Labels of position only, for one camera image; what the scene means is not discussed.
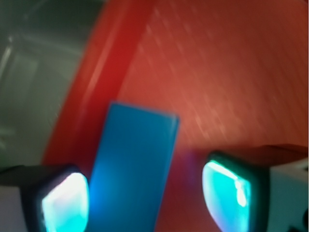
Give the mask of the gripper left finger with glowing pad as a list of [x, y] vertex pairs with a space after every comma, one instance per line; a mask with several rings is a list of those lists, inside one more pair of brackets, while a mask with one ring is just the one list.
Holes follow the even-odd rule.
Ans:
[[84, 232], [88, 217], [88, 180], [77, 166], [0, 169], [2, 232]]

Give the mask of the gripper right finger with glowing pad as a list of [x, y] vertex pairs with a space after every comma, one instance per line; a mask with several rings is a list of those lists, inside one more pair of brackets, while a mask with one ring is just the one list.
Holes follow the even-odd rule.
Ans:
[[212, 151], [202, 190], [222, 232], [306, 232], [307, 151]]

